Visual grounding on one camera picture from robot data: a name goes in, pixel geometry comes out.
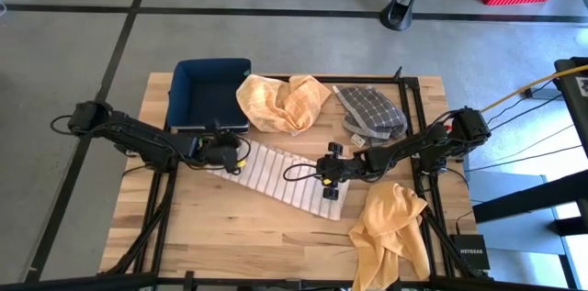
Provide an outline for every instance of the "wooden table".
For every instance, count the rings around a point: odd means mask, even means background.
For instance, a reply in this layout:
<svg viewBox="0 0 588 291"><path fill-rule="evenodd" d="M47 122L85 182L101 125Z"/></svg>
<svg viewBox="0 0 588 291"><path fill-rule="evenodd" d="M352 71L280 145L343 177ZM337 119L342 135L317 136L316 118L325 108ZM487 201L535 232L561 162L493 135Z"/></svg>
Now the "wooden table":
<svg viewBox="0 0 588 291"><path fill-rule="evenodd" d="M140 120L160 128L164 126L171 80L171 73L151 74ZM443 83L440 77L434 76L419 77L419 82L426 120L431 122L447 111ZM401 106L398 85L374 86L396 106ZM409 95L409 103L417 132L412 95ZM298 136L262 133L252 127L248 138L313 160L327 152L329 141L336 141L345 145L344 155L349 155L358 148L343 128L344 113L338 98L331 95L317 122ZM141 160L129 159L127 169L139 165L142 165ZM456 163L451 167L461 171ZM101 270L114 265L140 233L152 176L152 171L143 169L129 173L122 180ZM396 182L413 188L409 160L400 161L380 182ZM368 189L369 184L351 181L342 218L331 221L180 164L160 276L183 277L185 271L191 270L200 278L353 280L357 256L347 232L363 209ZM468 188L458 175L444 173L439 176L439 191L447 231L455 232L456 219L471 211ZM476 232L472 214L462 218L459 226L462 233ZM153 257L155 234L156 231L146 254L148 263ZM432 231L431 234L436 269L443 274L440 243ZM400 268L403 281L416 280L411 263L401 260Z"/></svg>

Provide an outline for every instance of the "gray floor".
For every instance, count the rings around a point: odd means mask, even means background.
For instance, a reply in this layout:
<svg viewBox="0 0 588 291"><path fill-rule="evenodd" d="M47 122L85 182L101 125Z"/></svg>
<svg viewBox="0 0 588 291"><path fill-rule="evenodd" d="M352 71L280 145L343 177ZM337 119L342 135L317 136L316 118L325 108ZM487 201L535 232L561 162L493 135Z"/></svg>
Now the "gray floor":
<svg viewBox="0 0 588 291"><path fill-rule="evenodd" d="M6 2L128 6L131 0ZM386 2L143 0L143 5L375 11ZM582 0L504 7L484 6L480 0L417 0L415 11L552 16L588 13ZM52 133L47 124L58 115L71 113L76 102L94 96L123 21L124 15L10 11L0 18L0 97L7 103L1 112L0 129L8 134L0 148L6 171L0 181L0 210L4 212L0 218L0 283L17 281L25 273L75 144L73 139ZM587 48L588 29L584 25L415 21L409 30L399 33L386 30L372 19L139 15L108 101L136 116L149 73L171 72L184 59L244 57L253 61L255 73L390 74L402 65L405 74L443 76L452 107L483 107L552 73L555 60L585 56ZM536 104L525 102L509 115ZM565 106L550 104L529 114L525 122L497 130L486 146L475 151L470 165L482 166L518 151L568 122ZM534 149L553 150L577 140L573 130L567 136L571 137L554 139L546 147ZM586 163L578 151L558 157L563 157L557 158L565 167L563 173ZM43 278L96 272L124 162L124 157L104 140L93 142ZM534 161L497 170L546 173L557 178L545 165ZM513 279L513 270L504 267L505 262L514 263L515 259L508 253L497 255L492 259L502 267L496 270L497 278ZM522 261L532 263L530 259ZM528 281L545 284L538 279Z"/></svg>

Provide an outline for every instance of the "yellow towel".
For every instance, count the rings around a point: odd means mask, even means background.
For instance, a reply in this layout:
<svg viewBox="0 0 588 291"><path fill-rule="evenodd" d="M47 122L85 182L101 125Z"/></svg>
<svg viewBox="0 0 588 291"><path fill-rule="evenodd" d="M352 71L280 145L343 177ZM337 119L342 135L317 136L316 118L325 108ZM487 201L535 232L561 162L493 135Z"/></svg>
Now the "yellow towel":
<svg viewBox="0 0 588 291"><path fill-rule="evenodd" d="M310 75L285 83L251 74L237 89L237 102L261 131L303 131L312 126L331 91Z"/></svg>
<svg viewBox="0 0 588 291"><path fill-rule="evenodd" d="M359 259L353 291L385 289L399 277L398 257L413 262L421 280L427 278L429 259L419 230L419 214L426 202L413 190L393 182L372 185L366 207L349 231Z"/></svg>

